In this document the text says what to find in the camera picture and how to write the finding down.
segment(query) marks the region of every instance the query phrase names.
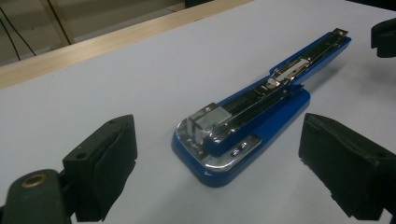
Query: stapler anvil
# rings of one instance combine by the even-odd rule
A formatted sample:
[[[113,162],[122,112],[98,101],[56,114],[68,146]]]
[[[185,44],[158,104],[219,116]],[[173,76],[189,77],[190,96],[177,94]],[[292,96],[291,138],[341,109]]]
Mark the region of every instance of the stapler anvil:
[[[209,187],[230,183],[308,105],[302,82],[326,66],[351,39],[335,29],[270,70],[270,75],[183,119],[172,147]]]

